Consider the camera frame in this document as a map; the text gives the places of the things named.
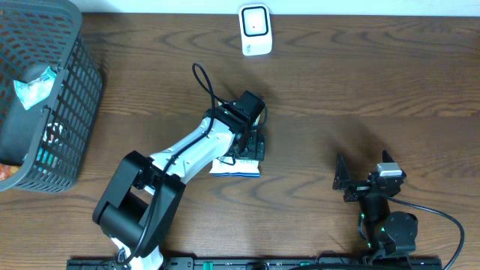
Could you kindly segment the cream wipes pack blue edges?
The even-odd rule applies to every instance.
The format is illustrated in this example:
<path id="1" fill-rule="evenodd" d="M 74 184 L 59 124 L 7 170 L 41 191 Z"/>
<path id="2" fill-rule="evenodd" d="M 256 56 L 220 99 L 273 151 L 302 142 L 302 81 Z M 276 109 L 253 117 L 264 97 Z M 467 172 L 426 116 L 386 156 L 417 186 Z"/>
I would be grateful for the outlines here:
<path id="1" fill-rule="evenodd" d="M 260 177 L 261 161 L 235 159 L 233 156 L 233 144 L 241 135 L 248 131 L 261 131 L 260 113 L 249 120 L 227 111 L 216 112 L 215 116 L 209 112 L 208 117 L 213 125 L 207 137 L 215 143 L 209 172 L 214 176 Z"/>

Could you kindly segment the green soft wipes pack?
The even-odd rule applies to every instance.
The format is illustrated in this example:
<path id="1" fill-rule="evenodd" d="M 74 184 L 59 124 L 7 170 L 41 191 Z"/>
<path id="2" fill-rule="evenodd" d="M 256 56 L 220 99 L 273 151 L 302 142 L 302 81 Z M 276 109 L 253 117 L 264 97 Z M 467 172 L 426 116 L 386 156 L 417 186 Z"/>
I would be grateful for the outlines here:
<path id="1" fill-rule="evenodd" d="M 31 82 L 13 83 L 16 96 L 19 98 L 25 110 L 31 109 L 50 96 L 56 80 L 56 73 L 48 67 L 37 79 Z"/>

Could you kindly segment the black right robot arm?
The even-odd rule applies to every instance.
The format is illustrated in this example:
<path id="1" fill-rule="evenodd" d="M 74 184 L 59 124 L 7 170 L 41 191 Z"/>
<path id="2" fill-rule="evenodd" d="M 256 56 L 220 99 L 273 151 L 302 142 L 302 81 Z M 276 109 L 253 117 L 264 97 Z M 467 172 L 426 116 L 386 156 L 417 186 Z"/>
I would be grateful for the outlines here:
<path id="1" fill-rule="evenodd" d="M 353 180 L 341 155 L 337 156 L 332 188 L 343 191 L 346 203 L 360 205 L 358 230 L 369 251 L 361 258 L 368 265 L 390 258 L 406 258 L 416 250 L 418 219 L 404 211 L 391 211 L 389 200 L 401 192 L 406 173 L 387 151 L 365 180 Z"/>

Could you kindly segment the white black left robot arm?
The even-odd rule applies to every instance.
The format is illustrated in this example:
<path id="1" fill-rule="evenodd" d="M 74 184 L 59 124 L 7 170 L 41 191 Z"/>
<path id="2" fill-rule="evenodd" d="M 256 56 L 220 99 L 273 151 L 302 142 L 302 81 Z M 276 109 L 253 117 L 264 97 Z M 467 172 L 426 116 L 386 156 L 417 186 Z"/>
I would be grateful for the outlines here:
<path id="1" fill-rule="evenodd" d="M 265 101 L 245 91 L 234 102 L 208 109 L 200 125 L 169 148 L 146 157 L 127 154 L 94 209 L 92 220 L 118 247 L 114 269 L 159 269 L 161 242 L 185 192 L 206 165 L 222 157 L 262 161 L 265 137 L 257 119 Z"/>

